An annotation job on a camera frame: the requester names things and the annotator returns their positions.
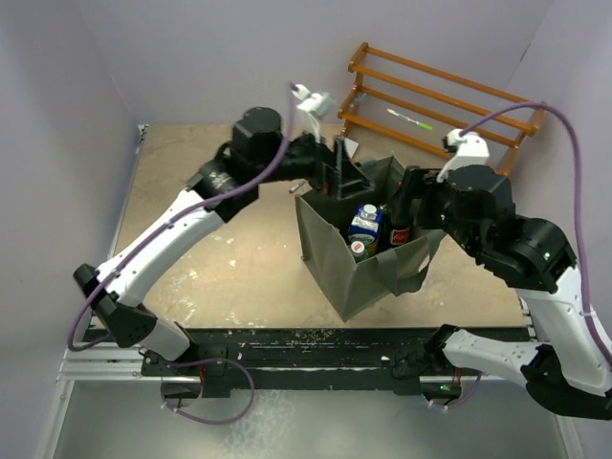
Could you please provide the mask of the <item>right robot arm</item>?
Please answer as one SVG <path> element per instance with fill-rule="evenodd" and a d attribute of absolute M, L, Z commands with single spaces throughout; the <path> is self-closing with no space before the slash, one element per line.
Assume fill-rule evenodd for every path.
<path fill-rule="evenodd" d="M 582 285 L 585 269 L 563 230 L 516 213 L 511 181 L 487 165 L 468 165 L 440 179 L 412 166 L 394 207 L 413 210 L 423 230 L 442 230 L 524 301 L 544 341 L 508 342 L 445 324 L 424 346 L 436 374 L 474 369 L 525 388 L 540 406 L 582 419 L 611 418 L 611 341 Z"/>

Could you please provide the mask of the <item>glass cola bottle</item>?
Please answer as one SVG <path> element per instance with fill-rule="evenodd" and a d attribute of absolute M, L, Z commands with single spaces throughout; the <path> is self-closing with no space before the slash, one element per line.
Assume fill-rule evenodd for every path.
<path fill-rule="evenodd" d="M 410 239 L 412 226 L 411 199 L 398 189 L 389 205 L 386 236 L 388 247 L 396 248 L 406 244 Z"/>

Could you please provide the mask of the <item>green canvas bag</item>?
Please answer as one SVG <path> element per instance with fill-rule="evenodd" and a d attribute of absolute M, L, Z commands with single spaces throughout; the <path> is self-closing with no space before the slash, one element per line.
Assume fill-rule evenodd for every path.
<path fill-rule="evenodd" d="M 388 202 L 404 167 L 396 158 L 387 157 L 364 164 L 361 171 L 374 184 L 361 197 L 337 201 L 309 191 L 295 198 L 303 261 L 344 321 L 388 295 L 418 292 L 445 237 L 439 229 L 418 229 L 408 243 L 356 261 L 347 236 L 358 206 Z"/>

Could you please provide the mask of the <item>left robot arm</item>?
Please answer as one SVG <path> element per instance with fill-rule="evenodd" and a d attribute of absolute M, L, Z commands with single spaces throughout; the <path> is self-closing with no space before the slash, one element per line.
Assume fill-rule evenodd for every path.
<path fill-rule="evenodd" d="M 315 134 L 291 139 L 292 128 L 272 108 L 247 110 L 231 138 L 201 165 L 169 208 L 119 254 L 97 267 L 80 265 L 73 278 L 110 338 L 120 348 L 139 345 L 163 358 L 176 375 L 193 370 L 195 343 L 180 325 L 158 317 L 143 300 L 186 252 L 259 197 L 266 183 L 303 180 L 336 201 L 373 188 L 351 163 L 345 139 L 327 146 Z"/>

